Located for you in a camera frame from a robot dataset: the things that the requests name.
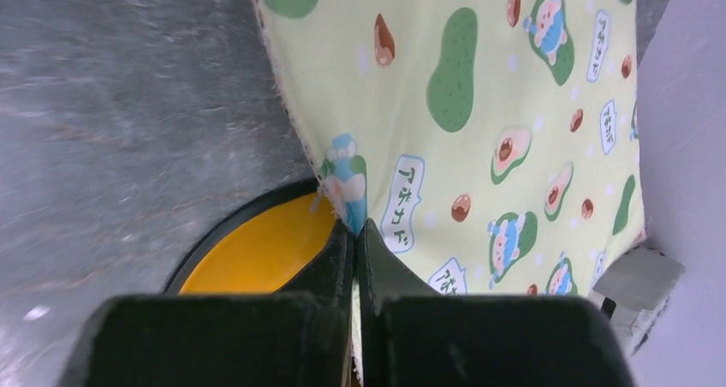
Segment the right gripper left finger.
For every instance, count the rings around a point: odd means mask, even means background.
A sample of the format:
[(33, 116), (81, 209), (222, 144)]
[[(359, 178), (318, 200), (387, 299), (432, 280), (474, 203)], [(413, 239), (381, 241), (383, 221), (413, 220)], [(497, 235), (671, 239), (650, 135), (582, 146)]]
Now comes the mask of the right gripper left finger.
[(348, 386), (354, 240), (336, 223), (281, 289), (124, 295), (84, 323), (61, 386)]

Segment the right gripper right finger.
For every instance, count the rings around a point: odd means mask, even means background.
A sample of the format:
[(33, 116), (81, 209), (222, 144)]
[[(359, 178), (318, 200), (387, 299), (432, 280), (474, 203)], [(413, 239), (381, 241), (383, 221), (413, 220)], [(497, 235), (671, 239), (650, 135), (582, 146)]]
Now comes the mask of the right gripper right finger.
[(366, 386), (631, 386), (605, 315), (580, 297), (440, 295), (384, 244), (357, 240)]

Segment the green avocado print mat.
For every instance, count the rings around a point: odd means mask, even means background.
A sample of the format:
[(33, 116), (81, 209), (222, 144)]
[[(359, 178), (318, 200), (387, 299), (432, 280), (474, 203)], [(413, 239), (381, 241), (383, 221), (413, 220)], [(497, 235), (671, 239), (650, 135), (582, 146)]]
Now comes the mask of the green avocado print mat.
[(587, 295), (645, 236), (636, 0), (254, 0), (317, 178), (443, 295)]

